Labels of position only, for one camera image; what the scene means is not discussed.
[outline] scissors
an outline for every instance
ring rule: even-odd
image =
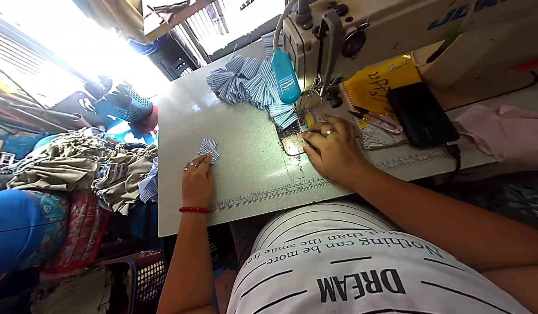
[[[350,114],[355,116],[356,118],[362,119],[369,123],[370,125],[374,125],[379,127],[382,130],[385,130],[389,133],[398,135],[403,132],[402,126],[397,124],[397,121],[395,121],[391,116],[384,115],[381,113],[375,113],[371,112],[370,110],[364,109],[359,106],[353,106],[356,111],[349,110]]]

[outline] blue basket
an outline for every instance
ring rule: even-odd
[[[129,88],[128,94],[130,94],[132,100],[127,107],[120,107],[118,104],[102,98],[94,104],[95,110],[99,115],[111,115],[129,123],[137,123],[149,117],[153,112],[153,103],[133,89]]]

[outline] white table surface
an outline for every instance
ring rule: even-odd
[[[264,58],[260,42],[235,52]],[[224,67],[230,56],[172,82],[159,97],[159,236],[178,232],[182,206],[182,169],[198,152],[203,139],[216,140],[221,157],[213,166],[216,195],[214,202],[280,187],[293,182],[320,180],[307,156],[286,155],[275,126],[266,111],[250,104],[226,104],[210,90],[205,77],[214,68]],[[538,110],[538,84],[507,96],[481,102],[500,102]],[[467,108],[447,112],[456,118]],[[455,161],[443,149],[415,149],[408,145],[364,152],[378,168],[403,180],[413,180],[454,170]],[[473,145],[462,145],[462,168],[495,160]],[[209,214],[209,224],[246,218],[352,193],[335,184],[290,196],[252,202]]]

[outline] hand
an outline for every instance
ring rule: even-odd
[[[186,166],[188,170],[184,171],[184,177],[182,178],[182,200],[184,201],[184,206],[209,206],[209,201],[215,191],[213,176],[211,175],[211,168],[209,166],[210,161],[210,154],[201,155],[191,162],[196,164],[197,168],[190,164]]]
[[[354,189],[366,169],[373,168],[354,142],[354,128],[344,119],[323,114],[327,122],[318,122],[302,137],[311,146],[304,146],[314,168],[323,176],[344,187]],[[329,130],[335,130],[325,137]]]

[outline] yellow notebook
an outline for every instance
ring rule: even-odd
[[[362,107],[375,113],[384,113],[395,117],[393,109],[387,101],[387,91],[422,81],[410,55],[382,62],[378,65],[363,68],[350,79],[342,83],[341,90],[349,106]],[[353,117],[354,122],[363,129],[367,122]]]

